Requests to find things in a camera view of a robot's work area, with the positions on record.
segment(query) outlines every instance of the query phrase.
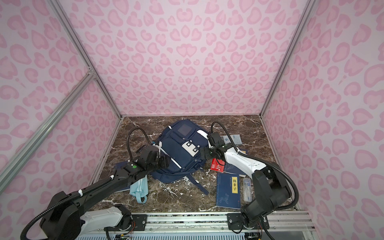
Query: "red box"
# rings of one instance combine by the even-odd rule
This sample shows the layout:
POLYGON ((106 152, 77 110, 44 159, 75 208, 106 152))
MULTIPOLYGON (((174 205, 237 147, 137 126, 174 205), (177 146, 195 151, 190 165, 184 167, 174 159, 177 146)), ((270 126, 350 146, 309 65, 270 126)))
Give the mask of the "red box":
POLYGON ((224 164, 225 164, 225 162, 223 160, 214 158, 212 160, 211 170, 223 173, 224 172, 224 164))

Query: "black cable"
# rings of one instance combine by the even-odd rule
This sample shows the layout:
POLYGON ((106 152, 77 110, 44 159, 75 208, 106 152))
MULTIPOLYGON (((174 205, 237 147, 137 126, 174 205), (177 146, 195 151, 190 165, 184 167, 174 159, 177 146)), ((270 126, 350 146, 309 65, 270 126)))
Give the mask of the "black cable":
POLYGON ((228 138, 229 138, 229 141, 231 141, 232 146, 235 148, 235 151, 238 151, 238 148, 236 147, 235 143, 233 142, 233 139, 231 138, 231 135, 229 134, 228 130, 224 127, 224 125, 223 125, 221 122, 219 122, 219 121, 214 121, 214 122, 211 124, 211 133, 214 132, 214 125, 215 125, 215 123, 219 124, 219 125, 223 128, 225 134, 226 134, 226 135, 228 136, 228 138))
POLYGON ((127 150, 128 150, 128 153, 129 153, 129 159, 130 161, 132 161, 133 157, 132 157, 132 153, 131 153, 131 149, 129 147, 129 137, 131 136, 132 132, 135 131, 135 130, 140 130, 144 133, 144 136, 145 138, 147 139, 147 142, 149 143, 149 145, 152 145, 151 141, 149 140, 148 136, 147 136, 147 133, 140 127, 135 127, 135 128, 132 128, 129 133, 128 133, 128 136, 127 136, 127 150))
POLYGON ((247 158, 250 158, 250 159, 253 159, 253 160, 256 160, 256 161, 259 161, 259 162, 262 162, 264 163, 265 165, 268 165, 270 167, 272 167, 274 170, 278 171, 279 173, 281 173, 283 175, 283 177, 289 182, 289 184, 292 186, 293 188, 293 192, 295 194, 295 198, 292 200, 292 202, 288 205, 284 205, 284 206, 280 206, 280 207, 277 207, 275 210, 286 210, 286 209, 289 209, 289 208, 292 208, 294 207, 297 202, 299 201, 299 190, 297 189, 297 186, 296 184, 293 182, 293 180, 284 172, 282 171, 280 168, 276 167, 275 165, 272 165, 270 164, 268 161, 264 160, 264 159, 261 159, 261 158, 258 158, 258 157, 253 157, 253 156, 249 156, 247 154, 244 154, 242 152, 238 152, 239 155, 243 156, 243 157, 247 157, 247 158))
POLYGON ((262 226, 263 226, 263 229, 265 231, 265 233, 267 234, 267 236, 271 239, 271 240, 275 240, 272 235, 268 232, 268 230, 265 228, 265 225, 264 225, 264 221, 261 221, 262 223, 262 226))
MULTIPOLYGON (((90 192, 92 192, 93 190, 109 183, 109 181, 111 181, 112 178, 109 177, 107 180, 105 180, 104 182, 101 182, 100 184, 96 185, 96 186, 93 186, 93 187, 90 187, 86 190, 83 191, 83 195, 85 194, 88 194, 90 192)), ((76 193, 70 197, 67 197, 61 201, 59 201, 58 203, 56 203, 55 205, 53 205, 52 207, 44 210, 43 212, 41 212, 39 215, 37 215, 36 217, 34 217, 26 226, 25 228, 23 229, 22 233, 20 234, 20 240, 31 240, 29 238, 27 238, 26 234, 28 232, 28 230, 40 219, 42 218, 45 214, 47 214, 48 212, 52 211, 53 209, 57 208, 58 206, 61 206, 67 202, 70 202, 70 201, 73 201, 75 199, 78 199, 80 197, 80 193, 76 193)))
POLYGON ((292 202, 288 205, 284 205, 284 206, 280 206, 280 207, 277 207, 275 210, 286 210, 286 209, 289 209, 289 208, 292 208, 294 207, 297 202, 299 201, 299 190, 297 189, 297 186, 296 184, 293 182, 293 180, 288 176, 288 174, 286 174, 284 171, 282 171, 280 168, 276 167, 275 165, 272 165, 270 164, 268 161, 264 160, 264 159, 261 159, 261 158, 258 158, 258 157, 252 157, 252 156, 249 156, 247 154, 244 154, 242 153, 241 151, 237 150, 237 147, 235 146, 235 143, 233 142, 228 130, 225 128, 225 126, 218 122, 218 121, 214 121, 212 124, 211 124, 211 132, 213 132, 213 126, 214 124, 217 123, 219 124, 223 130, 225 131, 225 133, 227 134, 229 140, 231 141, 232 145, 234 146, 235 150, 237 151, 237 154, 243 156, 243 157, 247 157, 247 158, 250 158, 250 159, 253 159, 253 160, 256 160, 256 161, 259 161, 259 162, 262 162, 264 163, 265 165, 273 168, 274 170, 278 171, 279 173, 281 173, 284 178, 289 182, 289 184, 292 186, 293 188, 293 192, 295 194, 295 198, 292 200, 292 202))
POLYGON ((240 221, 233 222, 230 226, 231 226, 231 230, 232 230, 232 232, 234 232, 235 234, 239 234, 239 233, 241 233, 241 231, 243 230, 243 223, 240 222, 240 221), (235 223, 240 223, 240 224, 241 224, 241 229, 240 229, 240 231, 238 231, 238 232, 235 232, 235 231, 232 229, 232 225, 235 224, 235 223))
POLYGON ((108 232, 107 229, 105 230, 105 235, 107 235, 107 239, 108 239, 108 240, 111 240, 111 238, 109 237, 109 232, 108 232))

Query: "backpack strap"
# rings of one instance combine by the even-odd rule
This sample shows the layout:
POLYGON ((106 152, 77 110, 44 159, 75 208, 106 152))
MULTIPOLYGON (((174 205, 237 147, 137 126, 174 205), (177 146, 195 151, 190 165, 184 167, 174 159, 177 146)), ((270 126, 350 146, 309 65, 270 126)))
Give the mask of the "backpack strap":
POLYGON ((191 181, 191 183, 195 184, 205 195, 208 195, 209 192, 207 189, 205 189, 200 183, 198 183, 192 175, 190 174, 187 174, 186 175, 188 177, 188 179, 191 181))

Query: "vent grille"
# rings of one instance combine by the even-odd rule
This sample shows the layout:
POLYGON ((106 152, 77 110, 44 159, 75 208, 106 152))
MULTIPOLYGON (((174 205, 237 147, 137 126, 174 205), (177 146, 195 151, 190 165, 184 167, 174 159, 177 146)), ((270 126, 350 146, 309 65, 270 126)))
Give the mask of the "vent grille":
MULTIPOLYGON (((111 240, 115 234, 110 233, 111 240)), ((84 234, 76 240, 107 240, 105 233, 84 234)), ((132 240, 245 240, 244 233, 139 233, 133 234, 132 240)))

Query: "dark marble surface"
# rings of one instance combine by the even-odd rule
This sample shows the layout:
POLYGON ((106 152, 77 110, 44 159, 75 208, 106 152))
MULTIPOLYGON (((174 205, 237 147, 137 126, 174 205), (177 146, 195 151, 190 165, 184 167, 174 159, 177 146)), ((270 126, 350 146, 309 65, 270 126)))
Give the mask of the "dark marble surface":
MULTIPOLYGON (((115 163, 128 160, 126 149, 126 137, 133 127, 143 128, 148 137, 156 139, 165 127, 180 119, 191 119, 207 131, 213 121, 220 121, 228 129, 230 134, 240 134, 243 145, 240 148, 248 149, 248 154, 258 156, 268 161, 275 161, 271 147, 269 146, 259 116, 167 116, 167 117, 126 117, 117 134, 108 159, 104 165, 100 178, 105 178, 112 172, 115 163)), ((225 135, 219 125, 215 125, 220 135, 225 135)), ((130 146, 133 155, 139 147, 146 144, 144 135, 135 131, 130 138, 130 146)), ((181 179, 175 183, 164 184, 148 176, 149 194, 145 204, 138 204, 129 192, 118 192, 110 195, 95 205, 93 210, 105 209, 114 204, 125 204, 132 212, 195 212, 230 211, 230 209, 216 207, 216 176, 217 172, 210 170, 211 161, 207 161, 203 171, 196 171, 193 177, 199 181, 209 192, 205 196, 194 184, 181 179)))

